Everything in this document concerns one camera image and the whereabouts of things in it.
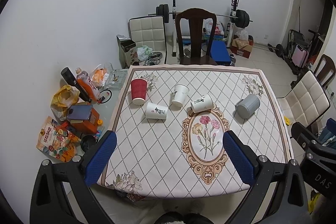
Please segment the green white plastic bag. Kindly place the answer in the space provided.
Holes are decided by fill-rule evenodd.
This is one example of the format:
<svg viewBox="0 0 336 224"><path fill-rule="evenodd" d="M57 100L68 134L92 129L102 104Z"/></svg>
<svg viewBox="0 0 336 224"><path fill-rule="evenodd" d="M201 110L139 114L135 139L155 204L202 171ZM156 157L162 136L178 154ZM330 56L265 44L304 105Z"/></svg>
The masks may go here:
<svg viewBox="0 0 336 224"><path fill-rule="evenodd" d="M144 45L144 46L141 46L141 47L138 47L137 48L137 56L138 56L138 59L139 61L146 61L150 54L152 53L153 49Z"/></svg>

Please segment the grey ribbed mug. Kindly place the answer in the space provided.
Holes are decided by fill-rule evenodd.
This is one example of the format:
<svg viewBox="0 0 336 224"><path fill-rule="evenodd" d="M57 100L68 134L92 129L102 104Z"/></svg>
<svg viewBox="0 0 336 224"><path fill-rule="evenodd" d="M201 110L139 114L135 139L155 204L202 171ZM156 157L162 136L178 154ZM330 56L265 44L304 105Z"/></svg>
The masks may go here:
<svg viewBox="0 0 336 224"><path fill-rule="evenodd" d="M235 105L236 112L242 119L250 118L259 107L260 99L255 94L249 94Z"/></svg>

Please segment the orange box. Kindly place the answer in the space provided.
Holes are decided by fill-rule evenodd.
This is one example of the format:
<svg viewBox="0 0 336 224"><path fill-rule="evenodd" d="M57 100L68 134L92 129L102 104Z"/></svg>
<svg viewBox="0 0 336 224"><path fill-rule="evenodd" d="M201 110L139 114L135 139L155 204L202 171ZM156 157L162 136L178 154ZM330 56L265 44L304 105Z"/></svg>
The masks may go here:
<svg viewBox="0 0 336 224"><path fill-rule="evenodd" d="M100 114L92 105L79 104L69 108L66 119L77 131L94 135L97 132Z"/></svg>

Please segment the orange juice bottle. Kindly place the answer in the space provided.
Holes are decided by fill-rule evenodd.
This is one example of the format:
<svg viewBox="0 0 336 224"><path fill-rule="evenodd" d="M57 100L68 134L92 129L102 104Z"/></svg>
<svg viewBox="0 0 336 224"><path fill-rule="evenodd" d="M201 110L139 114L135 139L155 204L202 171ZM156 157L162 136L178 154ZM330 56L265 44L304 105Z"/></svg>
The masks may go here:
<svg viewBox="0 0 336 224"><path fill-rule="evenodd" d="M94 102L98 102L100 92L98 88L94 86L88 72L83 71L81 68L76 68L76 79L79 85L86 91L89 98Z"/></svg>

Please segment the blue weight bench pad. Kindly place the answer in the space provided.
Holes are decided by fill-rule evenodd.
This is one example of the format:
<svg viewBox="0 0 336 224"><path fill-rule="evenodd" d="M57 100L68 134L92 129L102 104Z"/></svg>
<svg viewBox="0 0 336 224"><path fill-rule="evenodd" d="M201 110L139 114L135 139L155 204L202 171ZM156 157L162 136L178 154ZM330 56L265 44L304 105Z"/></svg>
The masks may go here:
<svg viewBox="0 0 336 224"><path fill-rule="evenodd" d="M217 64L228 65L231 62L225 42L222 40L213 40L210 56Z"/></svg>

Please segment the white paper cup middle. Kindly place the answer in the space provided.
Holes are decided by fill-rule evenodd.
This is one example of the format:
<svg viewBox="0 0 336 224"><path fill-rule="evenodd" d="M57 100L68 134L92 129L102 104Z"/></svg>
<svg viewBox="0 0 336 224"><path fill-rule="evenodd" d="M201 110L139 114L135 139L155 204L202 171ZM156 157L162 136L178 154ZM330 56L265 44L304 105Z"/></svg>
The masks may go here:
<svg viewBox="0 0 336 224"><path fill-rule="evenodd" d="M173 92L172 104L177 107L182 107L185 103L189 88L184 84L176 84Z"/></svg>

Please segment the white squat rack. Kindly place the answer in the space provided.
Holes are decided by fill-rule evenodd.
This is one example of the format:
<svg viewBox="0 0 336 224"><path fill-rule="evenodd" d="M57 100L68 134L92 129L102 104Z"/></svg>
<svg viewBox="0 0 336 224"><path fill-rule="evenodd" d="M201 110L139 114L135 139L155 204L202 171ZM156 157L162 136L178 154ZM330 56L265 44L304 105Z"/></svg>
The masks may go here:
<svg viewBox="0 0 336 224"><path fill-rule="evenodd" d="M234 24L235 24L236 19L238 18L236 16L236 10L237 10L238 4L239 4L239 0L232 0L231 1L231 10L230 10L229 15L218 15L217 14L217 16L229 18L229 21L228 21L228 24L227 24L228 35L227 35L226 38L223 39L225 42L231 41L231 39L232 39ZM177 15L177 13L178 12L177 12L177 7L176 7L176 0L173 0L173 11L170 12L170 14L172 15L173 24L174 24L173 37L172 37L172 41L173 41L172 57L177 56L177 49L178 49L177 33L176 33L176 27L175 27L175 17Z"/></svg>

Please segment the dark wooden chair far right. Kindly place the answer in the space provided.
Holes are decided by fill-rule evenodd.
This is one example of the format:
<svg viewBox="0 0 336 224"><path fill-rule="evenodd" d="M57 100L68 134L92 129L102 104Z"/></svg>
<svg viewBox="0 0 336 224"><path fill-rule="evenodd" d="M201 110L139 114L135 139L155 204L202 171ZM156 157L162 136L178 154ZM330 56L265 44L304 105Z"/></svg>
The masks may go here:
<svg viewBox="0 0 336 224"><path fill-rule="evenodd" d="M323 54L314 70L314 74L323 90L326 90L329 83L335 77L335 63L333 59Z"/></svg>

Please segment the cardboard box with bag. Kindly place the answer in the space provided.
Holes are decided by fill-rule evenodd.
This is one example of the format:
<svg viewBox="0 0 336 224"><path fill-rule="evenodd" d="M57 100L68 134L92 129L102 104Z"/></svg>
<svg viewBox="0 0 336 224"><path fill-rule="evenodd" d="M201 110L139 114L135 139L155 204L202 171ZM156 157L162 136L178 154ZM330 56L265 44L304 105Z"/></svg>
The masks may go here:
<svg viewBox="0 0 336 224"><path fill-rule="evenodd" d="M254 39L246 28L240 28L234 35L230 50L232 53L248 59L253 50Z"/></svg>

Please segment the black tea gift box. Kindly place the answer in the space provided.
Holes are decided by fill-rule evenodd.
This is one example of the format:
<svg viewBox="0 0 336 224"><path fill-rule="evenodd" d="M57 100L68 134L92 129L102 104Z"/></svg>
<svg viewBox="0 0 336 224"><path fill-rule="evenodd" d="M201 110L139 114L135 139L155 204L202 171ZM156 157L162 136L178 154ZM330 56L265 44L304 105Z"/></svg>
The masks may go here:
<svg viewBox="0 0 336 224"><path fill-rule="evenodd" d="M127 38L123 35L117 35L116 38L121 67L125 69L131 65L139 65L135 42L131 38Z"/></svg>

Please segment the red paper cup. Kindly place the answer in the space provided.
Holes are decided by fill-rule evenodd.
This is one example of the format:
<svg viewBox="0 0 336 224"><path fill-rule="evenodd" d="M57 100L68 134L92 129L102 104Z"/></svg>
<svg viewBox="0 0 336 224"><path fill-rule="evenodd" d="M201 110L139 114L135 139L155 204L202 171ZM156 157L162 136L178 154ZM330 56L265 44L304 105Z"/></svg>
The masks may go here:
<svg viewBox="0 0 336 224"><path fill-rule="evenodd" d="M133 79L130 86L132 103L135 105L143 105L146 101L147 80L141 78Z"/></svg>

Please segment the white paper cup lying left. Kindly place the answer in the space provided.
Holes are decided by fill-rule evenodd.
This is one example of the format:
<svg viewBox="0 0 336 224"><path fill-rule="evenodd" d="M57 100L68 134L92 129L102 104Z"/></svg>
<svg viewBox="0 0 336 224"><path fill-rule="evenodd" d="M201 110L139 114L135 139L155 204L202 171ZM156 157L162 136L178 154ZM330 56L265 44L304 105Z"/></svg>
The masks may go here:
<svg viewBox="0 0 336 224"><path fill-rule="evenodd" d="M167 118L168 107L157 105L149 102L146 106L145 116L147 119L161 119Z"/></svg>

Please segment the dark blue clothing pile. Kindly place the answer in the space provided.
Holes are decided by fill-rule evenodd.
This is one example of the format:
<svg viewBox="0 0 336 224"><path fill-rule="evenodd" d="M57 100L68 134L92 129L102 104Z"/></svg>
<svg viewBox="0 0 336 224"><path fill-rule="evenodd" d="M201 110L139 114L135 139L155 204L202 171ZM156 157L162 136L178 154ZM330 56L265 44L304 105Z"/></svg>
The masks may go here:
<svg viewBox="0 0 336 224"><path fill-rule="evenodd" d="M336 149L336 121L333 118L327 120L318 140L324 147Z"/></svg>

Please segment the dark wooden chair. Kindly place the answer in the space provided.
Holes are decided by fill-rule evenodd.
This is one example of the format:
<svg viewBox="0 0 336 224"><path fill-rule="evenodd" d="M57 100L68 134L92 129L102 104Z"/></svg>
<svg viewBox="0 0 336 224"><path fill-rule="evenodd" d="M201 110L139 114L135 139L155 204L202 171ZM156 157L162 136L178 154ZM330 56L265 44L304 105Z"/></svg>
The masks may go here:
<svg viewBox="0 0 336 224"><path fill-rule="evenodd" d="M323 90L326 90L329 83L335 77L335 63L333 59L323 54L314 70L314 74Z"/></svg>
<svg viewBox="0 0 336 224"><path fill-rule="evenodd" d="M190 40L191 40L191 53L190 57L184 55L182 32L180 21L182 19L188 20ZM201 56L202 50L202 37L203 37L203 22L206 19L211 19L213 25L208 40L207 51L204 56ZM213 43L215 28L217 25L217 16L204 9L191 8L180 12L175 17L175 27L177 33L177 43L179 48L179 63L181 65L217 65L211 58L210 50Z"/></svg>

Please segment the cream padded chair left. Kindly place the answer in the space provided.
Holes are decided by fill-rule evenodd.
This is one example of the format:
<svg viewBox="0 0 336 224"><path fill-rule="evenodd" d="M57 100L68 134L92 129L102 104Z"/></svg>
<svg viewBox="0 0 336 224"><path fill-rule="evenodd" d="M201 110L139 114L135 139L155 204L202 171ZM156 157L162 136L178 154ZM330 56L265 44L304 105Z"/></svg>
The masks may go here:
<svg viewBox="0 0 336 224"><path fill-rule="evenodd" d="M137 48L148 46L153 52L161 52L159 64L167 60L167 42L163 16L151 15L131 18L128 21L129 36Z"/></svg>

